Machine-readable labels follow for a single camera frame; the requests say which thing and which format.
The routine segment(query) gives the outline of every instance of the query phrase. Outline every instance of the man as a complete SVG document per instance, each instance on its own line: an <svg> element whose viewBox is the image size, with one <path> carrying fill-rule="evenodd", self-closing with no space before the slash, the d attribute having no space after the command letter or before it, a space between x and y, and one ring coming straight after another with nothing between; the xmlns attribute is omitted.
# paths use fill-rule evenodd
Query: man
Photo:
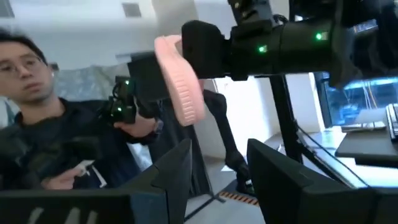
<svg viewBox="0 0 398 224"><path fill-rule="evenodd" d="M52 69L44 54L27 37L0 32L0 95L14 101L20 108L18 125L31 144L40 150L55 142L67 141L86 127L104 101L69 102L59 98L53 89ZM80 169L61 168L52 177L41 181L44 189L91 189L118 187L136 176L140 170L127 142L148 144L159 133L161 125L155 118L136 116L134 124L96 124L93 133L100 140L104 159L95 161L85 178ZM29 160L34 152L22 158ZM5 185L15 181L13 170L3 170Z"/></svg>

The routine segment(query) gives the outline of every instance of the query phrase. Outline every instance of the window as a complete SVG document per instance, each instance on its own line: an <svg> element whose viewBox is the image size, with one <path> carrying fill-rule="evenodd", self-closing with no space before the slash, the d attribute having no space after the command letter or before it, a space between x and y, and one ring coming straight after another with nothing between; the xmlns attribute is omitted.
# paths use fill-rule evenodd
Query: window
<svg viewBox="0 0 398 224"><path fill-rule="evenodd" d="M374 21L355 27L361 32L376 26ZM398 103L398 78L377 78L354 81L343 90L329 87L329 74L315 74L325 126L353 124L362 110L384 108Z"/></svg>

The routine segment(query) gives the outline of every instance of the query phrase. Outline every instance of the keyboard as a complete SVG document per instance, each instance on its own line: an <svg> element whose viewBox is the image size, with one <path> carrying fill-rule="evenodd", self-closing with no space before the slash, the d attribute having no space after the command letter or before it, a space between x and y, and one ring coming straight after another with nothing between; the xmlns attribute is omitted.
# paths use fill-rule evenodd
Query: keyboard
<svg viewBox="0 0 398 224"><path fill-rule="evenodd" d="M386 107L388 129L392 142L398 142L398 104L390 104Z"/></svg>

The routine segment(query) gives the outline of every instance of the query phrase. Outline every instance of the man's hand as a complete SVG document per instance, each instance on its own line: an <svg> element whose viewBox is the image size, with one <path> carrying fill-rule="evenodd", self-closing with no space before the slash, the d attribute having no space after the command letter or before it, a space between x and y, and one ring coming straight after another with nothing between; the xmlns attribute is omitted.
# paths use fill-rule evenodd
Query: man's hand
<svg viewBox="0 0 398 224"><path fill-rule="evenodd" d="M132 137L143 138L156 129L156 120L155 118L143 118L137 114L134 124L116 122L114 123L114 127L122 129Z"/></svg>
<svg viewBox="0 0 398 224"><path fill-rule="evenodd" d="M56 177L46 178L42 181L42 187L46 190L71 190L75 177L81 172L81 169L70 169Z"/></svg>

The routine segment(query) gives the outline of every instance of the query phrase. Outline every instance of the desk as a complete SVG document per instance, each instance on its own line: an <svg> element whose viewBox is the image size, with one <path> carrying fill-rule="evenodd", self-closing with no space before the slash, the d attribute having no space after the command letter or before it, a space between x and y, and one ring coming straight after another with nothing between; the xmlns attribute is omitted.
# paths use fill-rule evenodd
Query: desk
<svg viewBox="0 0 398 224"><path fill-rule="evenodd" d="M373 121L380 121L386 117L385 109L379 110L364 110L356 119L356 123L366 123ZM386 138L384 140L387 143L389 142L389 136L386 134L387 130L380 133L374 133L376 138ZM351 151L359 151L366 150L366 147L374 147L371 144L366 145L361 142L361 138L359 135L362 134L363 137L366 135L372 134L372 132L368 133L355 133L350 136L350 134L342 133L338 128L325 131L324 133L316 133L311 134L311 136L318 141L322 146L324 146L332 155L335 155L337 149L341 149L340 147L350 147ZM332 167L334 170L339 173L345 180L347 180L353 187L365 187L365 185L353 175L347 168L341 165L339 162L335 161L331 158L327 153L325 153L322 149L319 149L314 143L312 143L309 139L305 139L306 142L317 152L318 157L324 161L327 165ZM379 156L383 157L385 153L397 153L398 152L386 152L383 149L379 150ZM398 187L398 169L396 168L388 168L388 167L376 167L376 166L361 166L356 165L354 158L350 157L338 157L338 153L336 154L336 158L343 162L346 166L348 166L356 175L362 178L368 185L373 187Z"/></svg>

